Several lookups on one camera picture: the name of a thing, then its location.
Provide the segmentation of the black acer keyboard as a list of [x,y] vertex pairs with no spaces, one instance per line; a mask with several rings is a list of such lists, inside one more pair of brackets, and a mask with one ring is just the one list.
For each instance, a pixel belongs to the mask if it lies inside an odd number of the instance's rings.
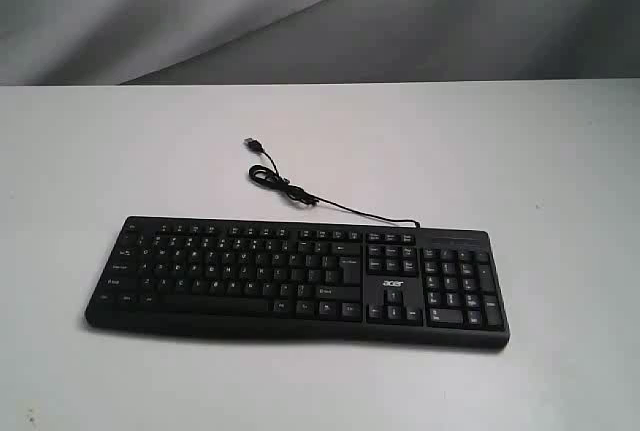
[[131,216],[85,310],[100,329],[501,349],[483,231]]

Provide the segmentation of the grey backdrop cloth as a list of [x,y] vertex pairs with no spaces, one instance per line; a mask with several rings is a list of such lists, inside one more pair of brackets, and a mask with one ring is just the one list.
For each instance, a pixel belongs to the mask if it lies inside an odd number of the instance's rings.
[[639,0],[1,0],[6,86],[638,73]]

